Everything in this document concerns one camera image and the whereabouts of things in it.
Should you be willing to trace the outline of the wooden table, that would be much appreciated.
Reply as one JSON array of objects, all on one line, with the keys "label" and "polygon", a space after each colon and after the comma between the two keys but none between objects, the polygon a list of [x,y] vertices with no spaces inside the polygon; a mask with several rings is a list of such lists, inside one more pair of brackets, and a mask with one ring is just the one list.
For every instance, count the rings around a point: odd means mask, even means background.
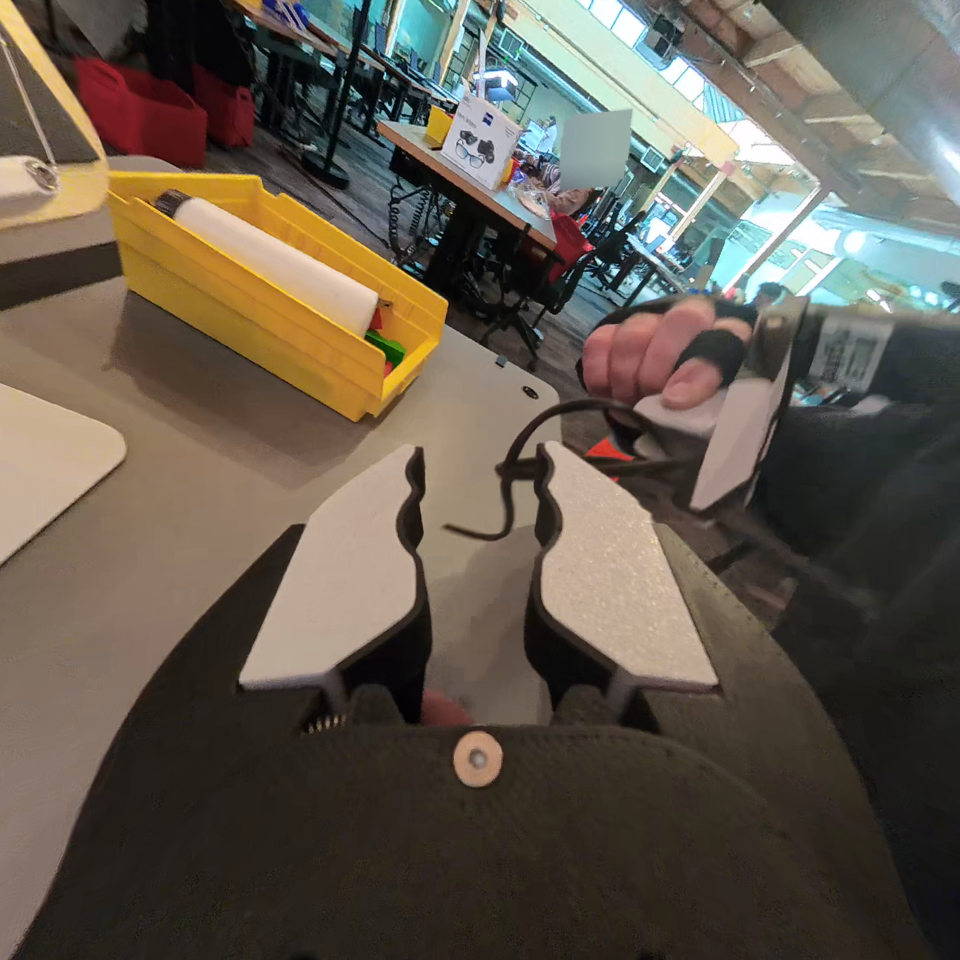
[{"label": "wooden table", "polygon": [[464,293],[470,258],[486,230],[530,241],[548,254],[555,250],[549,218],[537,217],[508,191],[492,191],[470,178],[440,150],[428,146],[425,126],[379,121],[377,132],[393,148],[389,169],[399,187],[425,190],[428,198],[452,204],[422,272],[423,283],[448,302]]}]

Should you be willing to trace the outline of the long desk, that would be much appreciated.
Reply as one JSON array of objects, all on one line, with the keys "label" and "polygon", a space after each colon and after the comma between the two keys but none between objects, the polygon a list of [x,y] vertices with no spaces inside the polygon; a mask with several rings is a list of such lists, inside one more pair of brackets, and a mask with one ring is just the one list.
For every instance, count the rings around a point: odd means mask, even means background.
[{"label": "long desk", "polygon": [[250,22],[288,45],[308,47],[334,62],[330,94],[334,96],[335,108],[333,111],[327,109],[320,122],[320,131],[326,135],[326,146],[322,149],[314,143],[294,143],[301,149],[300,164],[303,169],[324,185],[345,190],[351,184],[349,172],[336,161],[335,154],[340,143],[356,66],[360,61],[369,63],[382,74],[390,74],[402,87],[402,95],[396,103],[398,110],[402,108],[402,101],[410,91],[423,95],[428,103],[447,111],[457,105],[450,91],[429,78],[404,73],[389,57],[368,48],[359,38],[354,40],[351,47],[346,47],[309,18],[304,20],[304,28],[297,27],[297,14],[291,3],[277,2],[276,7],[264,7],[262,2],[230,1],[229,5]]}]

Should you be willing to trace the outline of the white roll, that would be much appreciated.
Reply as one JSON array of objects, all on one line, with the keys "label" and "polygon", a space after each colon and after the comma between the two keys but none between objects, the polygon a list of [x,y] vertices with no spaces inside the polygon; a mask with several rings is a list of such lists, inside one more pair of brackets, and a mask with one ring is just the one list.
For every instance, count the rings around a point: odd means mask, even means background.
[{"label": "white roll", "polygon": [[221,207],[170,189],[154,206],[246,270],[364,338],[378,311],[377,292]]}]

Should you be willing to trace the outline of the white stand base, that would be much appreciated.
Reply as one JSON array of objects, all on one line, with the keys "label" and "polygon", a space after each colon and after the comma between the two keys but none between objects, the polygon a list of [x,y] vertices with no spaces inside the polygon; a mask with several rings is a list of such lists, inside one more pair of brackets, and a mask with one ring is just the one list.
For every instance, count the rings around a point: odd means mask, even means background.
[{"label": "white stand base", "polygon": [[126,459],[114,427],[1,386],[1,562]]}]

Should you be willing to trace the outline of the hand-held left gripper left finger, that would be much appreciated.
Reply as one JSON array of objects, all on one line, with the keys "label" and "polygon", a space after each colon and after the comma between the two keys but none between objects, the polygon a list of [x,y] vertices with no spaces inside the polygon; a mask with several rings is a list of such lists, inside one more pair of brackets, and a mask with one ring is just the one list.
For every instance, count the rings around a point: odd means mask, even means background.
[{"label": "hand-held left gripper left finger", "polygon": [[403,444],[310,514],[239,674],[244,690],[423,686],[425,492],[425,451]]}]

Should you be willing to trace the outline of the white printed box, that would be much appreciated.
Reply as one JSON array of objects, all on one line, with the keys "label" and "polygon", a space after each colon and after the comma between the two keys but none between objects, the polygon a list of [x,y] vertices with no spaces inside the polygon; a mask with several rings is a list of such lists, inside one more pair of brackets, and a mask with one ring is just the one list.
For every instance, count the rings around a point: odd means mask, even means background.
[{"label": "white printed box", "polygon": [[496,105],[465,92],[440,155],[476,184],[497,192],[512,169],[523,129]]}]

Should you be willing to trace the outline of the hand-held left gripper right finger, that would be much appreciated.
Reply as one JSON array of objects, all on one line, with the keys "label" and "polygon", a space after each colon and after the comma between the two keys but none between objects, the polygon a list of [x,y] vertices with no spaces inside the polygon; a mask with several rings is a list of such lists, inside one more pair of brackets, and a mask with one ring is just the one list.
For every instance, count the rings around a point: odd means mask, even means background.
[{"label": "hand-held left gripper right finger", "polygon": [[648,510],[558,441],[536,451],[531,582],[545,625],[613,682],[712,693],[719,678]]}]

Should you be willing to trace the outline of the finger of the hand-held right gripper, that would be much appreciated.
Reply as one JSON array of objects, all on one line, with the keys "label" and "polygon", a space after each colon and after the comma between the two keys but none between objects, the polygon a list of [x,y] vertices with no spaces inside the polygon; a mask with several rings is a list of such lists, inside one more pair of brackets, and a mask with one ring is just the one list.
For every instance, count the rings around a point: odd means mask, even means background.
[{"label": "finger of the hand-held right gripper", "polygon": [[761,311],[744,363],[720,408],[690,498],[694,513],[729,495],[748,502],[784,404],[793,343],[807,310],[804,298],[788,298]]}]

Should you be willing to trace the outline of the person's left hand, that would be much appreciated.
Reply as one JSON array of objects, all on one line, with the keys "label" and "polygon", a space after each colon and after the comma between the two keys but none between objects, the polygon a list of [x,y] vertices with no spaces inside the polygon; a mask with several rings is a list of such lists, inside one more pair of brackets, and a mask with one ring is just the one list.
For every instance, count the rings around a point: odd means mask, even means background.
[{"label": "person's left hand", "polygon": [[472,728],[474,718],[458,702],[435,689],[423,691],[419,724],[425,728]]}]

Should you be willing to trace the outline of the red bin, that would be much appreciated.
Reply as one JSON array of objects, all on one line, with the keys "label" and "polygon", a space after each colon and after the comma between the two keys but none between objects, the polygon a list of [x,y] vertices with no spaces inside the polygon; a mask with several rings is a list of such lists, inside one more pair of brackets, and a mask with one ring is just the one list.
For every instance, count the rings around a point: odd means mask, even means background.
[{"label": "red bin", "polygon": [[225,149],[249,148],[254,142],[256,108],[251,90],[234,86],[194,64],[192,97],[207,117],[207,136]]},{"label": "red bin", "polygon": [[74,66],[78,100],[102,142],[124,155],[205,166],[208,115],[173,81],[95,57]]}]

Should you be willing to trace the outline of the black board with wooden rim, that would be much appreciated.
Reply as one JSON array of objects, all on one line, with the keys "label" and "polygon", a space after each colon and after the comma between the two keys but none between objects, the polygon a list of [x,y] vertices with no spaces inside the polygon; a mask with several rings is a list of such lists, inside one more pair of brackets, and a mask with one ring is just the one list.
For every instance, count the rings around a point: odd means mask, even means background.
[{"label": "black board with wooden rim", "polygon": [[1,264],[113,239],[110,166],[64,76],[13,2],[1,3]]}]

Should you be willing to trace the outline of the yellow bin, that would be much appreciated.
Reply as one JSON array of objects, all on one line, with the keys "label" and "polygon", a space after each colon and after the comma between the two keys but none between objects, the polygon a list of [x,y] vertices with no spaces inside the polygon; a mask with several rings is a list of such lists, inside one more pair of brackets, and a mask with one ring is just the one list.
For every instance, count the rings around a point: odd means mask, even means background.
[{"label": "yellow bin", "polygon": [[[376,295],[388,359],[358,332],[158,209],[176,191],[274,238]],[[371,249],[248,174],[116,171],[107,202],[128,289],[352,422],[377,417],[441,342],[448,302]]]}]

